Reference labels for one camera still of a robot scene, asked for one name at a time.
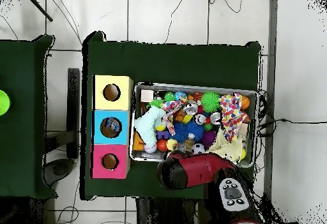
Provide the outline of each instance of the dark green cloth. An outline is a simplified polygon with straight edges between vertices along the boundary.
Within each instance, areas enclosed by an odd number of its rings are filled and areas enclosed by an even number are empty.
[[[102,32],[83,45],[87,74],[86,155],[90,155],[92,76],[124,75],[136,82],[257,90],[259,43],[228,45],[159,45],[103,41]],[[165,190],[156,178],[158,163],[132,161],[126,179],[90,179],[86,156],[85,195],[202,198],[203,186]],[[253,177],[253,168],[246,170]]]
[[[42,179],[45,150],[45,55],[52,36],[0,40],[0,89],[11,100],[0,116],[0,196],[56,197]]]

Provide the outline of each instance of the soccer ball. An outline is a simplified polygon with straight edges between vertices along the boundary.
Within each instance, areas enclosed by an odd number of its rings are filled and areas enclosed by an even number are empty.
[[[204,150],[203,144],[194,144],[192,147],[192,153],[193,154],[203,154],[206,150]]]

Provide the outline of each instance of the yellow cube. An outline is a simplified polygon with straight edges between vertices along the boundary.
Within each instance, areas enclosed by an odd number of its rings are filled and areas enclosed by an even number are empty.
[[[126,76],[95,75],[93,99],[97,110],[130,110],[133,81]]]

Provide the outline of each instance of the shape sorter box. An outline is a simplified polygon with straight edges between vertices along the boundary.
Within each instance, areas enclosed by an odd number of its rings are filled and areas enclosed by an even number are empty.
[[[116,167],[107,169],[103,159],[107,155],[114,155]],[[93,150],[92,178],[125,179],[130,169],[130,157],[127,145],[95,144]]]
[[[130,110],[133,81],[127,76],[94,75],[96,110]],[[110,101],[105,97],[106,87],[116,86],[118,97]]]
[[[130,136],[130,111],[124,110],[95,110],[94,111],[94,144],[125,144],[129,143]],[[100,125],[106,118],[116,118],[120,122],[121,131],[113,138],[105,137]]]

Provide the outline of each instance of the metal tray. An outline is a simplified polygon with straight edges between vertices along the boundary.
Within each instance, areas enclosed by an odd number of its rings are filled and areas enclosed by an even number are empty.
[[[242,168],[249,168],[255,163],[255,150],[257,144],[256,128],[258,125],[258,111],[259,111],[259,95],[256,91],[237,90],[237,89],[223,89],[214,87],[198,87],[198,86],[182,86],[174,84],[159,84],[159,83],[144,83],[138,82],[134,86],[133,90],[133,109],[132,109],[132,123],[130,134],[130,157],[133,160],[139,161],[157,161],[160,162],[164,158],[164,153],[157,150],[153,154],[145,153],[144,151],[133,151],[133,131],[134,131],[134,119],[141,116],[141,89],[145,90],[161,90],[161,91],[184,91],[187,94],[193,94],[194,92],[205,93],[207,91],[217,92],[220,96],[226,94],[233,94],[235,92],[247,96],[250,99],[250,106],[247,108],[247,114],[250,116],[250,122],[248,127],[248,134],[246,139],[246,151],[247,155],[240,161],[239,166]]]

